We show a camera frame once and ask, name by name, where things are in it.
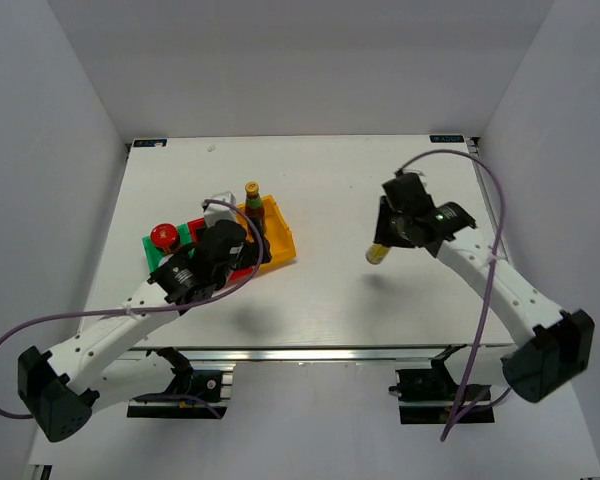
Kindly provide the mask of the red chili sauce bottle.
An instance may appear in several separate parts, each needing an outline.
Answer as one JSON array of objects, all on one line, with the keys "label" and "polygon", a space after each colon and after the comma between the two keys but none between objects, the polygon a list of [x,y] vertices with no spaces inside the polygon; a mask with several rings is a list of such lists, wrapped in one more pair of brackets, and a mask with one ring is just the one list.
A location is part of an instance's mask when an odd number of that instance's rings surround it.
[{"label": "red chili sauce bottle", "polygon": [[265,208],[257,182],[245,185],[245,214],[255,225],[257,231],[264,236],[266,232]]}]

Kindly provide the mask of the small yellow label bottle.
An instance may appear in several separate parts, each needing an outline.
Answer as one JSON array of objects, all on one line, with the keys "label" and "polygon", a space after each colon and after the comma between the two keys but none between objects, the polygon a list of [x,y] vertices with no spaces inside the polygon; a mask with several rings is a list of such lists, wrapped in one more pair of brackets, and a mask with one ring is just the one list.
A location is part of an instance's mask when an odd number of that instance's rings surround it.
[{"label": "small yellow label bottle", "polygon": [[391,251],[390,247],[381,244],[372,244],[365,253],[366,260],[371,265],[379,265]]}]

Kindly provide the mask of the red lid sauce jar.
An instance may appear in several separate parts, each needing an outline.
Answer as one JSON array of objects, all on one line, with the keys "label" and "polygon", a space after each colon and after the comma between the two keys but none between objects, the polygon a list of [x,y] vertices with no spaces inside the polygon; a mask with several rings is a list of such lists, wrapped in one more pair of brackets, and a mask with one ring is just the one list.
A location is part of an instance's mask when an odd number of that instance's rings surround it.
[{"label": "red lid sauce jar", "polygon": [[170,223],[156,225],[150,235],[151,244],[163,255],[176,253],[182,247],[178,229]]}]

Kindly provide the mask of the silver lid jar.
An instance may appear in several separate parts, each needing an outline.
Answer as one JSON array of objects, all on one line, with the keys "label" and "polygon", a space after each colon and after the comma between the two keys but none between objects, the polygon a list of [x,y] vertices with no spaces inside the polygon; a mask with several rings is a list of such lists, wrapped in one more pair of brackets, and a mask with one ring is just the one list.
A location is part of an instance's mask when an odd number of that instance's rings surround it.
[{"label": "silver lid jar", "polygon": [[156,270],[157,270],[158,268],[162,267],[163,265],[165,265],[165,264],[166,264],[166,263],[167,263],[167,262],[168,262],[168,261],[171,259],[171,257],[172,257],[172,256],[173,256],[172,254],[169,254],[169,255],[165,255],[165,256],[163,256],[163,257],[162,257],[162,258],[159,260]]}]

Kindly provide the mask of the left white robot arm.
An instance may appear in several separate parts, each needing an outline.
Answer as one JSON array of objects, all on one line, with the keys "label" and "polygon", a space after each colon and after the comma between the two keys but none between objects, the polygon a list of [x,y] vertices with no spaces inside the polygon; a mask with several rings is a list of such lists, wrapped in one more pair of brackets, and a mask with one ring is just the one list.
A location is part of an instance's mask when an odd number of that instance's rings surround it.
[{"label": "left white robot arm", "polygon": [[190,362],[174,347],[118,365],[118,358],[158,328],[207,304],[236,270],[271,259],[259,228],[219,220],[201,240],[169,256],[129,296],[121,313],[46,351],[32,346],[18,358],[18,396],[46,438],[63,441],[93,414],[138,397],[170,401],[203,395]]}]

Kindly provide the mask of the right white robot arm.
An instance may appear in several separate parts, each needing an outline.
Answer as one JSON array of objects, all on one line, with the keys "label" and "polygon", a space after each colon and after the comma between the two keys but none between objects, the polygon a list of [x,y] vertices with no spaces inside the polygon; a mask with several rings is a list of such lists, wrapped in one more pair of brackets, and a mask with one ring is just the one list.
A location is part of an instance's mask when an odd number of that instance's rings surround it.
[{"label": "right white robot arm", "polygon": [[424,248],[460,276],[508,331],[505,347],[453,347],[432,360],[433,390],[452,399],[469,382],[509,387],[537,403],[584,372],[595,324],[533,287],[490,250],[475,219],[455,202],[434,204],[420,177],[385,182],[374,241],[386,248]]}]

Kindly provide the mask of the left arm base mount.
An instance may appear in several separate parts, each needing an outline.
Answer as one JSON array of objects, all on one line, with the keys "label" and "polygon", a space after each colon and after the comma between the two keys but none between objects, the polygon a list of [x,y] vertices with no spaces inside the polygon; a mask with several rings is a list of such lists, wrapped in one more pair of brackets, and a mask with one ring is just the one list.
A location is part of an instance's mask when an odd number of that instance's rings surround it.
[{"label": "left arm base mount", "polygon": [[127,407],[128,418],[221,420],[224,417],[231,397],[232,367],[192,365],[172,347],[155,353],[170,364],[173,378],[163,392],[132,399]]}]

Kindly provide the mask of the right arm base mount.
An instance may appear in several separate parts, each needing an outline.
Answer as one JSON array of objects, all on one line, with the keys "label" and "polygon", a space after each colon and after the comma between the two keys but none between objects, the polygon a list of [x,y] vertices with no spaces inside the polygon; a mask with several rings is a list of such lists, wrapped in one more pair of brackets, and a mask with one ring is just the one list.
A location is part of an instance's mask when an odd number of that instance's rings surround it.
[{"label": "right arm base mount", "polygon": [[444,425],[450,418],[460,380],[454,380],[446,363],[460,345],[389,349],[396,379],[388,393],[398,401],[401,425]]}]

